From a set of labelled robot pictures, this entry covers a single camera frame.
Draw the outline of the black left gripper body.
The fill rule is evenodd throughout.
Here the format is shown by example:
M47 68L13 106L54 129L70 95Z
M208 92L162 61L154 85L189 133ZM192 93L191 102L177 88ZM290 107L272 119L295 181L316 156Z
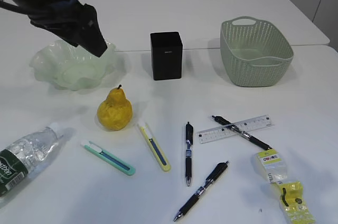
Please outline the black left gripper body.
M69 44L77 47L80 21L85 18L97 19L96 9L88 4L77 3L68 12L60 12L53 16L29 16L30 23L38 28L47 30Z

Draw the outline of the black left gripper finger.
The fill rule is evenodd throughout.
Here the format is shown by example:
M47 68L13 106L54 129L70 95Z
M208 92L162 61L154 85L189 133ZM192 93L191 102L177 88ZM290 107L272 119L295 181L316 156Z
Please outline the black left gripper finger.
M101 34L97 19L85 18L80 21L78 44L98 58L107 50L107 44Z

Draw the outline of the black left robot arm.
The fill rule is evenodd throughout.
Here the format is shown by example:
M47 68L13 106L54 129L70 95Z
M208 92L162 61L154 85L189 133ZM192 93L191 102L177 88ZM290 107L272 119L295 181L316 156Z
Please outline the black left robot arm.
M1 8L26 15L30 23L49 31L73 47L81 46L101 57L107 50L101 34L96 9L79 0L12 0L1 2Z

